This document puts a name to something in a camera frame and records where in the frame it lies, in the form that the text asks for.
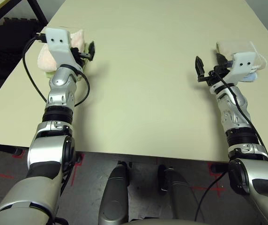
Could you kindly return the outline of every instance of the white cloth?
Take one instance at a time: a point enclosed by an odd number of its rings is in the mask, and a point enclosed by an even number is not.
[[[228,41],[218,41],[216,43],[216,50],[218,53],[226,57],[227,60],[232,60],[234,53],[243,52],[256,52],[257,56],[255,58],[253,68],[251,73],[245,76],[241,81],[252,82],[257,79],[257,70],[264,69],[267,66],[266,59],[257,52],[255,46],[251,41],[244,40],[228,40]]]

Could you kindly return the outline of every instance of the black cable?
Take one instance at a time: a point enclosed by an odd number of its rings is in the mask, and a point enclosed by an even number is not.
[[[238,111],[241,113],[241,115],[245,118],[245,120],[250,124],[250,126],[252,127],[252,129],[255,131],[255,134],[257,135],[257,138],[259,139],[261,145],[265,148],[265,145],[258,133],[258,131],[256,130],[255,126],[253,125],[253,123],[248,119],[248,117],[243,113],[243,111],[241,110],[238,101],[237,101],[237,96],[236,94],[233,92],[233,90],[231,89],[231,87],[223,80],[223,78],[220,77],[220,75],[217,72],[214,72],[216,74],[216,76],[219,78],[219,80],[227,87],[227,89],[230,91],[230,93],[233,95],[236,107],[238,109]]]
[[[34,38],[31,38],[25,45],[25,47],[23,48],[23,51],[22,51],[22,63],[23,63],[23,66],[26,70],[26,73],[28,75],[28,78],[30,79],[32,85],[34,86],[34,88],[36,89],[36,91],[38,92],[38,94],[40,95],[40,97],[46,102],[46,99],[44,97],[44,95],[40,92],[40,90],[38,89],[38,87],[36,86],[34,80],[32,79],[31,75],[30,75],[30,72],[27,68],[27,65],[26,65],[26,59],[25,59],[25,55],[26,55],[26,52],[27,50],[29,49],[29,47],[31,46],[31,44],[36,40],[36,37]]]
[[[60,217],[55,217],[55,223],[61,224],[61,225],[68,225],[68,221]]]
[[[215,185],[228,171],[225,171],[222,173],[222,175],[220,175],[215,181],[213,181],[210,186],[206,189],[205,193],[203,194],[203,196],[201,197],[201,200],[199,202],[199,205],[198,205],[198,208],[196,210],[196,213],[195,213],[195,217],[194,217],[194,221],[196,221],[197,217],[198,217],[198,214],[199,214],[199,211],[200,211],[200,208],[201,208],[201,203],[203,202],[207,192],[210,190],[210,188],[212,188],[213,185]]]
[[[88,97],[88,95],[89,95],[89,92],[90,92],[90,84],[89,84],[89,81],[88,81],[87,77],[86,77],[85,74],[82,73],[80,70],[78,70],[77,72],[78,72],[78,74],[80,74],[80,75],[83,77],[83,79],[86,81],[86,84],[87,84],[87,93],[86,93],[86,95],[84,96],[84,98],[83,98],[80,102],[78,102],[77,104],[75,104],[75,107],[78,106],[79,104],[81,104],[82,102],[84,102],[84,101],[87,99],[87,97]]]
[[[74,167],[74,164],[70,165],[70,169],[69,169],[69,172],[67,174],[67,177],[64,179],[63,184],[61,186],[60,196],[62,195],[62,193],[63,193],[63,191],[64,191],[64,189],[65,189],[65,187],[66,187],[66,185],[68,183],[68,180],[69,180],[69,178],[70,178],[70,176],[72,174],[72,171],[73,171],[73,167]]]

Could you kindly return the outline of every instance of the robot forearm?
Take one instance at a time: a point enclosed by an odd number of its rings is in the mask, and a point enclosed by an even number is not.
[[[68,224],[56,218],[56,213],[75,162],[71,124],[75,83],[82,67],[71,53],[68,31],[47,28],[43,37],[58,69],[50,79],[45,113],[29,148],[27,177],[16,183],[0,203],[0,225]],[[92,48],[89,60],[93,58]]]
[[[221,122],[229,145],[230,185],[237,194],[249,199],[268,222],[268,153],[259,144],[255,130],[242,115],[250,121],[247,100],[236,87],[238,81],[250,73],[254,58],[253,52],[236,53],[233,61],[224,60],[224,63],[215,66],[209,77],[204,77],[203,63],[198,57],[195,66],[198,81],[206,81],[210,86],[210,92],[216,95],[221,112]],[[231,71],[227,69],[229,65],[232,65]],[[236,96],[237,102],[229,89]]]

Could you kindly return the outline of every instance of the red tape marking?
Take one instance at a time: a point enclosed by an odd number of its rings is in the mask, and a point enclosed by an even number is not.
[[[5,174],[2,174],[0,173],[0,177],[3,177],[3,178],[8,178],[8,179],[14,179],[13,176],[10,176],[10,175],[5,175]]]
[[[207,163],[207,165],[208,165],[208,170],[209,170],[209,174],[210,174],[210,176],[212,176],[212,177],[214,177],[214,179],[216,180],[220,175],[221,175],[221,173],[213,173],[212,171],[211,171],[211,165],[212,165],[212,163]],[[225,189],[223,188],[223,187],[219,187],[218,186],[218,182],[216,182],[216,188],[211,188],[212,190],[215,190],[216,192],[217,192],[217,196],[220,198],[220,192],[221,191],[224,191]]]
[[[82,157],[81,158],[81,161],[79,163],[76,163],[74,165],[74,173],[73,173],[73,176],[72,176],[72,183],[70,184],[70,186],[73,186],[74,185],[74,179],[76,177],[77,167],[82,165],[83,160],[84,160],[84,156],[85,156],[84,154],[81,154],[81,157]]]
[[[25,154],[25,150],[22,150],[22,153],[19,156],[12,155],[12,157],[13,158],[22,158],[24,154]]]

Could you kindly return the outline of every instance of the gray carpet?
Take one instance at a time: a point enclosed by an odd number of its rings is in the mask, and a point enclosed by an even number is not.
[[[25,177],[26,160],[27,152],[21,157],[0,152],[0,201],[17,181]],[[67,219],[70,225],[97,225],[102,194],[118,160],[133,162],[128,188],[130,220],[144,217],[172,218],[169,196],[157,193],[156,174],[159,164],[173,166],[180,172],[198,200],[216,178],[209,170],[210,163],[204,161],[85,153],[82,163],[74,168],[60,198],[57,216]],[[257,211],[242,196],[232,191],[227,175],[208,192],[201,210],[205,222],[211,225],[262,224]]]

